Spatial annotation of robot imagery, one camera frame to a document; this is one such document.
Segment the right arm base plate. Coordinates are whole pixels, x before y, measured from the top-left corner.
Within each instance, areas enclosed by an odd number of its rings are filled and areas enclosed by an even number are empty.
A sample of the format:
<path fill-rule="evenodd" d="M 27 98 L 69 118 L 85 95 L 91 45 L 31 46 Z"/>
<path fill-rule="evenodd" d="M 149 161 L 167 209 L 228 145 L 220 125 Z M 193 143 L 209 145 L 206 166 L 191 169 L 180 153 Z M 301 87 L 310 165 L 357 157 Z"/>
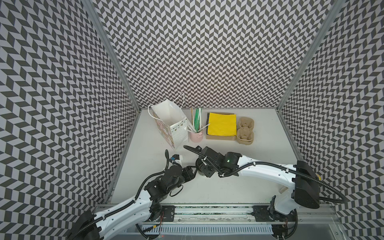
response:
<path fill-rule="evenodd" d="M 270 211 L 269 206 L 253 206 L 251 215 L 255 218 L 256 222 L 285 222 L 288 216 L 282 215 L 277 211 Z"/>

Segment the brown pulp cup carrier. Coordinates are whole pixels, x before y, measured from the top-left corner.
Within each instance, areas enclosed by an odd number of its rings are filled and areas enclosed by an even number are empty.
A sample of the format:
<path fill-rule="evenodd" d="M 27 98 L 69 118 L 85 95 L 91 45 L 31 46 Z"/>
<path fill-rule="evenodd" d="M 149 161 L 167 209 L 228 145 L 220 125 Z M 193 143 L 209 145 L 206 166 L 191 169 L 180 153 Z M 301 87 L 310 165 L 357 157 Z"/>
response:
<path fill-rule="evenodd" d="M 236 141 L 242 145 L 251 145 L 254 142 L 255 122 L 251 118 L 240 117 L 237 124 Z"/>

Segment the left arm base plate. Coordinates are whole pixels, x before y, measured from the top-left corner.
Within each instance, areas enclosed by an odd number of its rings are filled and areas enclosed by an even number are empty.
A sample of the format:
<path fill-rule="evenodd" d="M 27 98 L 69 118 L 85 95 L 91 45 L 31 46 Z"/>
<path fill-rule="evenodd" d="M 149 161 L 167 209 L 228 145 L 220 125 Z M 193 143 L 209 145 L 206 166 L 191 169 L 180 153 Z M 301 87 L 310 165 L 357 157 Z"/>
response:
<path fill-rule="evenodd" d="M 175 210 L 176 207 L 173 205 L 165 205 L 162 206 L 160 204 L 156 204 L 150 208 L 150 222 L 173 222 L 175 218 Z"/>

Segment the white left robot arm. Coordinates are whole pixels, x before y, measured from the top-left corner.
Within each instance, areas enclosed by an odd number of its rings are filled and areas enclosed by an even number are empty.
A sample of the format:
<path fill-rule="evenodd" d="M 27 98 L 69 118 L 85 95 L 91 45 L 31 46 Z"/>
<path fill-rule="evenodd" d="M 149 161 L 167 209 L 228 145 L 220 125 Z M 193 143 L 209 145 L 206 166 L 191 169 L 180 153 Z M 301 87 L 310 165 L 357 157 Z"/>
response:
<path fill-rule="evenodd" d="M 161 202 L 175 189 L 196 177 L 195 167 L 175 164 L 149 175 L 135 196 L 107 210 L 86 211 L 68 231 L 67 240 L 110 240 L 139 223 L 161 216 Z"/>

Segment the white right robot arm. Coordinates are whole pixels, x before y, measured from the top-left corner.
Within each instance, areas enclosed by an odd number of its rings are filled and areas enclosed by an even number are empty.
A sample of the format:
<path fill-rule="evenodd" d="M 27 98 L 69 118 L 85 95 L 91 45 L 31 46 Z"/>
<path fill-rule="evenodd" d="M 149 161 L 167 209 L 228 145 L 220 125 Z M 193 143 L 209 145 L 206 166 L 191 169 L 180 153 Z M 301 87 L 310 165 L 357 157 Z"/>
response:
<path fill-rule="evenodd" d="M 210 178 L 255 177 L 279 184 L 284 190 L 273 196 L 270 215 L 288 215 L 299 207 L 318 209 L 321 202 L 345 204 L 347 197 L 336 188 L 324 183 L 313 169 L 303 161 L 296 164 L 274 164 L 255 160 L 240 153 L 228 152 L 225 155 L 209 147 L 184 147 L 198 156 L 198 171 Z"/>

